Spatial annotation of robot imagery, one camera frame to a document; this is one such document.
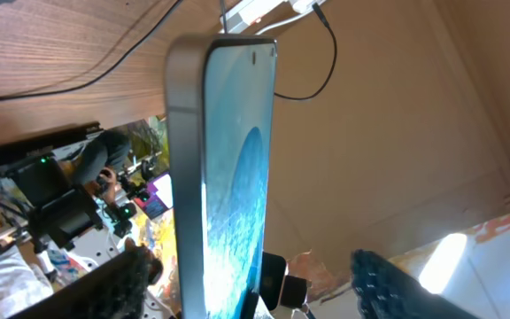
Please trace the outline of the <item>laptop with purple screen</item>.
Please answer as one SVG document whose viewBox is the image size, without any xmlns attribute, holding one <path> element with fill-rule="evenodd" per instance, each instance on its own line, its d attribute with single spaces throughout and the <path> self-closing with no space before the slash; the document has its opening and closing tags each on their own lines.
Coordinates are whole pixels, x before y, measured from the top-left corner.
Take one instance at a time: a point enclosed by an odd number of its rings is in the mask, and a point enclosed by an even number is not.
<svg viewBox="0 0 510 319">
<path fill-rule="evenodd" d="M 173 208 L 172 190 L 172 179 L 166 171 L 146 182 L 133 201 L 150 220 L 156 221 Z"/>
</svg>

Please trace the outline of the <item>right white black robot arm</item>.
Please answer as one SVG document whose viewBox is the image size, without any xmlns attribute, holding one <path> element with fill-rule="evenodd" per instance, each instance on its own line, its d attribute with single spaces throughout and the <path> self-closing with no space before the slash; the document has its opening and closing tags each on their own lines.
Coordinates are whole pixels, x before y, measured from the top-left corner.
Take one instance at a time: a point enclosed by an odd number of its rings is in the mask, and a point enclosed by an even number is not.
<svg viewBox="0 0 510 319">
<path fill-rule="evenodd" d="M 73 250 L 85 230 L 104 222 L 87 191 L 69 183 L 50 155 L 26 158 L 0 177 L 11 178 L 32 203 L 24 229 L 38 242 Z M 175 167 L 174 210 L 182 314 L 186 318 L 251 318 L 258 305 L 300 307 L 305 281 L 279 275 L 270 285 L 262 245 L 268 152 L 246 144 L 230 155 L 199 154 Z M 115 253 L 104 265 L 56 296 L 22 312 L 25 318 L 137 318 L 144 294 L 160 275 L 146 251 Z M 353 290 L 365 318 L 463 318 L 466 312 L 426 291 L 376 253 L 352 254 Z"/>
</svg>

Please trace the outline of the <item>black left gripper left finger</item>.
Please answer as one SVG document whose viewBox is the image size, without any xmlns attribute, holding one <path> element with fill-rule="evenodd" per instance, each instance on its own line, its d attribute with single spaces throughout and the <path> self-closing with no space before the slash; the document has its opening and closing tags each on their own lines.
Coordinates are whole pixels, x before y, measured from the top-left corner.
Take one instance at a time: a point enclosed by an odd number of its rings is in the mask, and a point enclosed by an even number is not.
<svg viewBox="0 0 510 319">
<path fill-rule="evenodd" d="M 162 273 L 148 249 L 126 250 L 12 319 L 138 319 L 148 286 Z"/>
</svg>

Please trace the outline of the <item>person in dark clothing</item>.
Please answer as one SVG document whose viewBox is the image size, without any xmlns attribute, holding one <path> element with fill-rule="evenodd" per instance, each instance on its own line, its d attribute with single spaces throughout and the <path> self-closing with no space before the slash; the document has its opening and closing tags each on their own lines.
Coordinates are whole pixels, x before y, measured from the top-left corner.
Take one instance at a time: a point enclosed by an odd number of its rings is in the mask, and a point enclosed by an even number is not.
<svg viewBox="0 0 510 319">
<path fill-rule="evenodd" d="M 117 173 L 122 169 L 130 149 L 129 138 L 115 130 L 106 130 L 93 139 L 73 164 L 71 181 L 89 189 L 97 196 L 98 178 L 104 180 L 105 191 L 100 197 L 110 206 L 115 204 Z"/>
</svg>

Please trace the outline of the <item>white power strip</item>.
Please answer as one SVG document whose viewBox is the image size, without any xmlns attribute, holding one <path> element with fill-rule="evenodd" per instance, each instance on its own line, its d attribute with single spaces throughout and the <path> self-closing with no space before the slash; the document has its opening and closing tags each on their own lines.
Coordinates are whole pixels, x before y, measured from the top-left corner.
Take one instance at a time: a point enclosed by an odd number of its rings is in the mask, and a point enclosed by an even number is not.
<svg viewBox="0 0 510 319">
<path fill-rule="evenodd" d="M 295 16 L 267 25 L 256 35 L 281 27 L 304 18 L 313 11 L 315 5 L 323 4 L 319 0 L 241 0 L 231 9 L 225 9 L 220 16 L 222 29 L 220 34 L 241 34 L 248 27 L 260 23 L 262 19 L 282 3 L 289 3 Z"/>
</svg>

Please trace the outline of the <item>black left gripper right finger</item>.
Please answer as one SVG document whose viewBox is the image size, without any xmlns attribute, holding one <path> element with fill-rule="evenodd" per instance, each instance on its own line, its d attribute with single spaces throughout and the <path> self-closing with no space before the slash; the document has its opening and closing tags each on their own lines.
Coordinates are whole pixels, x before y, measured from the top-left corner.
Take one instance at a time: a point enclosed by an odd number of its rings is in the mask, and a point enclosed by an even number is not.
<svg viewBox="0 0 510 319">
<path fill-rule="evenodd" d="M 374 252 L 354 251 L 351 270 L 364 319 L 475 319 Z"/>
</svg>

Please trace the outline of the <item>blue screen smartphone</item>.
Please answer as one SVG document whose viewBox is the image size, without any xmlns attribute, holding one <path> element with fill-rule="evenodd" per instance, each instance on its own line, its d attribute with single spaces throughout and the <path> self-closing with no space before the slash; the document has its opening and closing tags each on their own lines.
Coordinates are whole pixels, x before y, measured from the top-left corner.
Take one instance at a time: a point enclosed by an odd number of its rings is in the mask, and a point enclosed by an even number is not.
<svg viewBox="0 0 510 319">
<path fill-rule="evenodd" d="M 165 95 L 185 318 L 245 318 L 259 298 L 277 45 L 261 35 L 184 35 Z"/>
</svg>

